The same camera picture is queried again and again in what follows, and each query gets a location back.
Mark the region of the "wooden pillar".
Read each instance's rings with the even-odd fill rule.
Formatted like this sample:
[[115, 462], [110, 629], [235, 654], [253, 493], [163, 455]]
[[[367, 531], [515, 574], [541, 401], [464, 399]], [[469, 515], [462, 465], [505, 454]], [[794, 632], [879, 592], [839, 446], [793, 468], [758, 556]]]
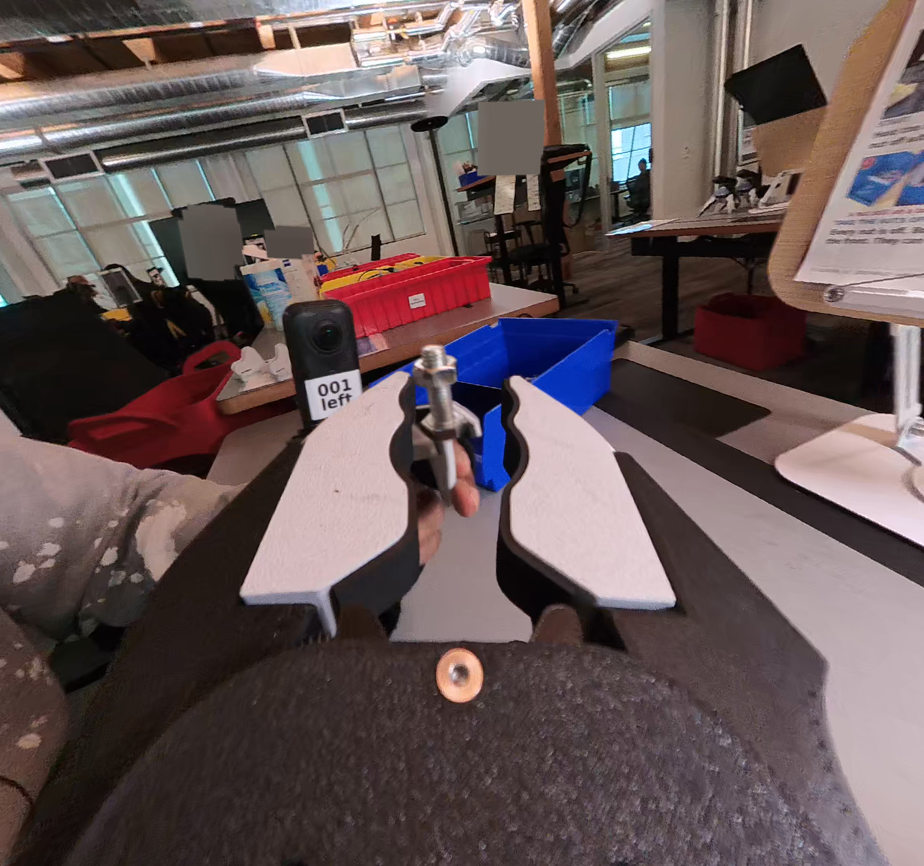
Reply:
[[550, 0], [521, 0], [534, 99], [544, 103], [544, 145], [562, 141]]

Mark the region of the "white framed tablet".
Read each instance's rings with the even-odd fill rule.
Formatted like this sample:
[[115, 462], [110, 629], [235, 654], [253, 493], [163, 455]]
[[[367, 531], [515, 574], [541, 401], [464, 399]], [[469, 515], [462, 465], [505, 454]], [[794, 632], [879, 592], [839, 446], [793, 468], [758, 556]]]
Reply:
[[128, 308], [143, 301], [137, 280], [121, 264], [107, 265], [99, 276], [117, 308]]

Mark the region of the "blue plastic bin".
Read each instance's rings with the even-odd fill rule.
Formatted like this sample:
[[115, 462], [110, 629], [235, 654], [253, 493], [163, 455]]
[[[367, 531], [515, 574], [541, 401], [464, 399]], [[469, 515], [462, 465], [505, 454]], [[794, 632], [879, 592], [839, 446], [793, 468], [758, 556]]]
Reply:
[[[529, 380], [579, 415], [609, 392], [618, 323], [610, 320], [503, 318], [446, 346], [457, 361], [457, 381], [502, 390], [512, 376]], [[472, 441], [477, 484], [500, 491], [503, 467], [502, 403], [481, 422]]]

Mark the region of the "silver hex bolt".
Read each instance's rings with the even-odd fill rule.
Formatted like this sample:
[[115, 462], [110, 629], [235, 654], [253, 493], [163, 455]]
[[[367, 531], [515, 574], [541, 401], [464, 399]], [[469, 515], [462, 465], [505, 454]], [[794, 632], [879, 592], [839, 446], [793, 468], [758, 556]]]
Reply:
[[[445, 357], [452, 356], [450, 355], [445, 347], [439, 345], [427, 345], [424, 346], [421, 350], [419, 358], [423, 358], [424, 362], [430, 364], [433, 362], [439, 362]], [[451, 387], [432, 387], [424, 388], [420, 387], [426, 392], [428, 408], [429, 411], [427, 414], [431, 416], [433, 421], [433, 439], [436, 442], [436, 427], [443, 425], [444, 421], [448, 421], [452, 418], [452, 408], [464, 408], [462, 405], [458, 405], [453, 398], [453, 386]]]

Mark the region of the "red tote bag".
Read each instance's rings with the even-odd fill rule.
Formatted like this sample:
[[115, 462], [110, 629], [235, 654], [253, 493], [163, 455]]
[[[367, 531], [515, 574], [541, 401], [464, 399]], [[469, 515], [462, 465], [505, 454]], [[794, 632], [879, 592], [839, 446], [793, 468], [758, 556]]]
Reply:
[[241, 415], [226, 415], [216, 404], [240, 355], [226, 340], [194, 352], [180, 375], [120, 410], [71, 421], [67, 446], [137, 468], [215, 456], [225, 437], [244, 426]]

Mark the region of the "black bin divider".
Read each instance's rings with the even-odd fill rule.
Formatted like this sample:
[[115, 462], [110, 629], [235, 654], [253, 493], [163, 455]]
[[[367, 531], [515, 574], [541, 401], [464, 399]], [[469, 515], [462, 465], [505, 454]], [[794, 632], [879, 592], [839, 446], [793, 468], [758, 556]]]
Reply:
[[453, 385], [453, 398], [483, 422], [491, 410], [501, 405], [502, 390], [459, 381]]

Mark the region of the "hanging paper sheets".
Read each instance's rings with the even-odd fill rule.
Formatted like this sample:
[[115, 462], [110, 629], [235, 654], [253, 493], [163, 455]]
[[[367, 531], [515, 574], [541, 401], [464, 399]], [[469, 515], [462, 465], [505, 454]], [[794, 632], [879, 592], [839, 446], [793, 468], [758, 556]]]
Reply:
[[517, 188], [522, 186], [529, 212], [540, 211], [539, 175], [498, 176], [494, 179], [493, 207], [495, 216], [513, 214], [516, 206]]

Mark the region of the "red floor bin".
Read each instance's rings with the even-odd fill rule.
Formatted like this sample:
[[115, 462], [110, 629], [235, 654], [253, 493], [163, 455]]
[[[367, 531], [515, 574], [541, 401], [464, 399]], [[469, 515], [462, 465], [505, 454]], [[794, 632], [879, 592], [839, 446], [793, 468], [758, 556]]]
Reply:
[[805, 354], [807, 316], [775, 296], [724, 293], [696, 309], [694, 349], [700, 355], [765, 372]]

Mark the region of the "person's left forearm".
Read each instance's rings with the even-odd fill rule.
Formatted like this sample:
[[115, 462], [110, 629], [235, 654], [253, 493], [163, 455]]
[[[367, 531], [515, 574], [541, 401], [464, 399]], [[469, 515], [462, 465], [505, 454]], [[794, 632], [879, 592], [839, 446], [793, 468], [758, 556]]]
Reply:
[[132, 626], [168, 568], [243, 489], [2, 437], [2, 611], [52, 641]]

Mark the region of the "grey splattered sweatshirt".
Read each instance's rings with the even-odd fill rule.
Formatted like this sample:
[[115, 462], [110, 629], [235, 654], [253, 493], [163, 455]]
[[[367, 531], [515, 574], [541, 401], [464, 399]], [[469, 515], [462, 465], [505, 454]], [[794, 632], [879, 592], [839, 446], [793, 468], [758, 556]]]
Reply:
[[44, 655], [1, 613], [1, 854], [28, 825], [69, 728], [63, 688]]

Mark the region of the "yellow plastic bin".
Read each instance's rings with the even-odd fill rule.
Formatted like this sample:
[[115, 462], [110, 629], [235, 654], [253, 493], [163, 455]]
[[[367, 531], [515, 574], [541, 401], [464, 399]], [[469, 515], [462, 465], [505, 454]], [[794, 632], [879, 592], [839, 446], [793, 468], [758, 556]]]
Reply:
[[352, 285], [352, 284], [357, 284], [357, 283], [364, 282], [364, 281], [371, 281], [373, 279], [381, 278], [381, 277], [384, 277], [384, 276], [387, 276], [393, 273], [397, 273], [399, 271], [406, 271], [409, 269], [421, 267], [421, 266], [430, 264], [432, 262], [446, 261], [446, 258], [442, 256], [420, 256], [420, 257], [421, 259], [415, 259], [413, 261], [404, 263], [396, 271], [367, 272], [362, 276], [362, 278], [357, 278], [354, 276], [350, 280], [344, 279], [342, 281], [333, 282], [332, 284], [321, 284], [321, 287], [319, 288], [319, 295], [321, 297], [326, 297], [328, 295], [331, 295], [333, 292], [340, 290], [346, 286]]

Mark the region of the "black standing desk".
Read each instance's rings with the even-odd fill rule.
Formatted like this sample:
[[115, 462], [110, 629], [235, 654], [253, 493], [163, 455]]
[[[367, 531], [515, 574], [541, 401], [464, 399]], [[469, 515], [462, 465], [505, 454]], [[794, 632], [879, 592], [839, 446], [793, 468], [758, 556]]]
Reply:
[[513, 214], [492, 213], [494, 179], [477, 188], [457, 192], [466, 199], [488, 200], [489, 209], [473, 223], [487, 223], [493, 230], [482, 233], [482, 257], [489, 259], [489, 270], [502, 284], [532, 289], [557, 296], [559, 309], [568, 308], [567, 293], [578, 288], [565, 276], [565, 259], [571, 253], [568, 230], [580, 222], [590, 187], [593, 154], [586, 143], [566, 143], [543, 149], [539, 189], [541, 208], [526, 208], [523, 187], [517, 188]]

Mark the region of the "wooden document board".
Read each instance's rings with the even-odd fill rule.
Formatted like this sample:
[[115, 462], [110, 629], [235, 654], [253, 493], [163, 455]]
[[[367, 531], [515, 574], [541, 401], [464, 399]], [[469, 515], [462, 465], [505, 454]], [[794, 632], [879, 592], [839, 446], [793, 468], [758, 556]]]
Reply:
[[770, 252], [770, 286], [792, 308], [870, 322], [923, 324], [922, 314], [914, 317], [896, 310], [872, 312], [831, 304], [825, 300], [829, 284], [796, 279], [823, 214], [836, 190], [847, 182], [849, 155], [859, 144], [861, 128], [879, 107], [886, 75], [898, 69], [900, 42], [917, 20], [921, 3], [888, 0], [855, 40], [840, 67], [808, 165]]

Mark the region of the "black light flag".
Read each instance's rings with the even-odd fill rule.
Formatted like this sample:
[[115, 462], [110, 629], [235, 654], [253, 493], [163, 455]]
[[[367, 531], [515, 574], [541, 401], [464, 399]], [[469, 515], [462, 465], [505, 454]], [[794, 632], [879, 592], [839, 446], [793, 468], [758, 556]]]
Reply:
[[737, 71], [723, 84], [748, 126], [826, 108], [828, 100], [803, 44]]

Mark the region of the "red plastic bin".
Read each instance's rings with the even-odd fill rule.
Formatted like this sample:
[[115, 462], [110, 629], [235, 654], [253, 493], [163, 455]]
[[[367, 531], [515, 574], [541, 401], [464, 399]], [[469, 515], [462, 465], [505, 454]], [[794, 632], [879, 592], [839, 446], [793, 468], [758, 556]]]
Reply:
[[320, 281], [320, 284], [332, 284], [333, 282], [342, 281], [344, 279], [350, 280], [354, 276], [357, 278], [362, 278], [362, 276], [367, 272], [396, 271], [404, 263], [413, 261], [415, 259], [421, 259], [420, 255], [411, 252], [401, 254], [399, 253], [396, 256], [388, 257], [385, 259], [356, 263], [353, 265], [336, 268], [327, 273], [320, 273], [318, 280]]
[[364, 277], [325, 296], [350, 308], [357, 337], [372, 336], [488, 299], [488, 267], [487, 257], [446, 258]]

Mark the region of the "wipes canister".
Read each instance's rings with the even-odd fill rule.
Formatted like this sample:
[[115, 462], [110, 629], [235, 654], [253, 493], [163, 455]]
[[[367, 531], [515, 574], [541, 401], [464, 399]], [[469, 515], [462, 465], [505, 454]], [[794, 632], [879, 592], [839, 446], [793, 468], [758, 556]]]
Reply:
[[285, 310], [293, 302], [283, 259], [264, 259], [244, 265], [240, 274], [264, 325], [283, 331]]

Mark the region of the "black floor lamp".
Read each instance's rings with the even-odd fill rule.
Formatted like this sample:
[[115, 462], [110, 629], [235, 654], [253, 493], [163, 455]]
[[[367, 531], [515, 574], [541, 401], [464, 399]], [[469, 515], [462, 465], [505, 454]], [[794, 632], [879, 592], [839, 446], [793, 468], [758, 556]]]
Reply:
[[425, 115], [413, 121], [410, 130], [417, 146], [422, 179], [439, 246], [445, 256], [457, 258], [460, 256], [460, 250], [438, 139], [439, 130], [447, 122], [446, 116]]

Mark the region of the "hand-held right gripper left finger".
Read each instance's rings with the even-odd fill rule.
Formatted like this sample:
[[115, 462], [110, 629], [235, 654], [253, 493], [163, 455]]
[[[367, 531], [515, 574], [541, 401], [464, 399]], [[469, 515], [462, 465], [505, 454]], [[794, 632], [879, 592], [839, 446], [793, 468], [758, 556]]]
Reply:
[[411, 473], [416, 390], [396, 373], [306, 437], [240, 587], [246, 606], [312, 606], [324, 632], [341, 612], [379, 618], [421, 573]]

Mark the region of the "black gold jacket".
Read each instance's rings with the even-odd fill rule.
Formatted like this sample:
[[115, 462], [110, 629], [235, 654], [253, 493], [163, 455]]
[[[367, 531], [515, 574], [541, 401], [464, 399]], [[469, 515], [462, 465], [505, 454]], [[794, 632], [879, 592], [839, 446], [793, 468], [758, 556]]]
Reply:
[[120, 271], [140, 297], [128, 305], [128, 320], [114, 322], [113, 327], [169, 376], [179, 375], [193, 353], [214, 342], [212, 315], [185, 287], [144, 282], [117, 263], [103, 269], [110, 271]]

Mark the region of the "white cardboard box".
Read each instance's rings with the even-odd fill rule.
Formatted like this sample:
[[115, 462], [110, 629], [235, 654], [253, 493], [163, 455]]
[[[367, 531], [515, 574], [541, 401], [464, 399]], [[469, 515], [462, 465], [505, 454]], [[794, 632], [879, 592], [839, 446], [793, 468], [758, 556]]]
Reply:
[[282, 259], [284, 282], [291, 303], [313, 302], [319, 299], [320, 277], [312, 257]]

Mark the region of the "wooden table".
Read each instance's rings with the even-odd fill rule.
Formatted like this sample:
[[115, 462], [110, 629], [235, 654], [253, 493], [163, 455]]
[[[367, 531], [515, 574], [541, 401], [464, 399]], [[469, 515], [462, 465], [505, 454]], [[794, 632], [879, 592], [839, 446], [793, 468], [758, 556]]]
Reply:
[[712, 217], [646, 221], [607, 232], [607, 239], [628, 239], [633, 256], [661, 261], [661, 333], [644, 343], [659, 345], [693, 333], [678, 326], [681, 260], [733, 260], [745, 272], [745, 293], [752, 294], [755, 273], [768, 262], [785, 216], [783, 207], [752, 209]]

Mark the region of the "silver ventilation duct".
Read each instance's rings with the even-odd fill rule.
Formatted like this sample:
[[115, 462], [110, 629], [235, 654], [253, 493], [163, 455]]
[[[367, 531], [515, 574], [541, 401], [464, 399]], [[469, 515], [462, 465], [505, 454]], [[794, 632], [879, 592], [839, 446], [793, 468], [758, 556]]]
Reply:
[[442, 68], [408, 64], [285, 75], [246, 58], [196, 72], [162, 69], [110, 87], [78, 87], [90, 76], [76, 77], [2, 99], [2, 164], [412, 99], [441, 89], [446, 79]]

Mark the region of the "printed instruction sheet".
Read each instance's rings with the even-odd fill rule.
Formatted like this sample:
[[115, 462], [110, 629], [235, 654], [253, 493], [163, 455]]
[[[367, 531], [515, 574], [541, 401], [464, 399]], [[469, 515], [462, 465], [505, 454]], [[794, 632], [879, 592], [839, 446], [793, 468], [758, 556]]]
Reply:
[[923, 6], [917, 0], [835, 181], [796, 280], [922, 274]]

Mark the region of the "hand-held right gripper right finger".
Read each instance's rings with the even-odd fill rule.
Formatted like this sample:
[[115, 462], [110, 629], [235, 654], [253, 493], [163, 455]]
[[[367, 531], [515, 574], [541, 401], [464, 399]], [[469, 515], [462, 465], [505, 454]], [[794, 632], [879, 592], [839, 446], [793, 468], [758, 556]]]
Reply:
[[583, 417], [513, 376], [508, 405], [498, 551], [580, 604], [602, 609], [676, 606], [611, 444]]

